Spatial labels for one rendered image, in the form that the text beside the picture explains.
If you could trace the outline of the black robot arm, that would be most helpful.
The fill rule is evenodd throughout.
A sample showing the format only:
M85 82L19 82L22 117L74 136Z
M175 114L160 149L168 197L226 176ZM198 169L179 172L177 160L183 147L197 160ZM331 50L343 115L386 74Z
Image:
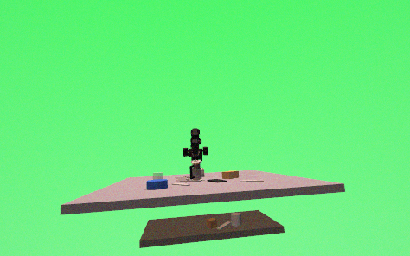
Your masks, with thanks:
M192 148L193 146L198 147L199 148L199 144L201 144L201 139L199 138L200 135L200 130L198 128L193 128L191 131L191 146L190 148ZM191 157L191 161L195 160L193 157ZM196 160L201 160L202 161L202 156L198 157Z

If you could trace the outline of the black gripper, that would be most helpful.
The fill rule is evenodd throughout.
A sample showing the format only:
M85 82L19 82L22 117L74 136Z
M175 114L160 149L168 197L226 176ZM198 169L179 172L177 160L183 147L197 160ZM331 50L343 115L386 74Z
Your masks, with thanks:
M202 149L199 149L198 147L193 146L192 149L188 148L183 148L183 156L184 157L194 157L194 154L198 154L197 156L200 157L202 156L202 153L204 156L208 155L208 147L202 147Z

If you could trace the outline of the tan rectangular block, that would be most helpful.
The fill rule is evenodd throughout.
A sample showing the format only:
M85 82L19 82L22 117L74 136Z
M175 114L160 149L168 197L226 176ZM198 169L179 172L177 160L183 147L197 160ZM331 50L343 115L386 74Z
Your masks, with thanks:
M222 172L222 179L233 179L239 177L238 170L224 171Z

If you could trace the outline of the grey cylinder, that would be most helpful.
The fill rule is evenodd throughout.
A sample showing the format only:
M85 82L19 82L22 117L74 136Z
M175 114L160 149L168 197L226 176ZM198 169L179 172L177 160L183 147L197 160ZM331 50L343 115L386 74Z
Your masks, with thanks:
M238 227L242 225L241 222L241 213L232 213L231 214L231 225L234 227Z
M153 180L163 179L163 172L155 172L153 173Z

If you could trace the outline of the dark brown flat shelf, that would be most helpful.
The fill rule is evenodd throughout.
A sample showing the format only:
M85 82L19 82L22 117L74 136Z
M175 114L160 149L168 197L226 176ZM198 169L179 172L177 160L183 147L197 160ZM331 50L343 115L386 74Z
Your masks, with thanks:
M227 225L222 230L217 227L231 222L232 213L241 213L242 225ZM284 226L259 210L222 214L204 214L184 217L148 220L139 241L139 248L168 246L209 240L225 240L266 234L282 234ZM217 227L208 228L207 219L215 218Z

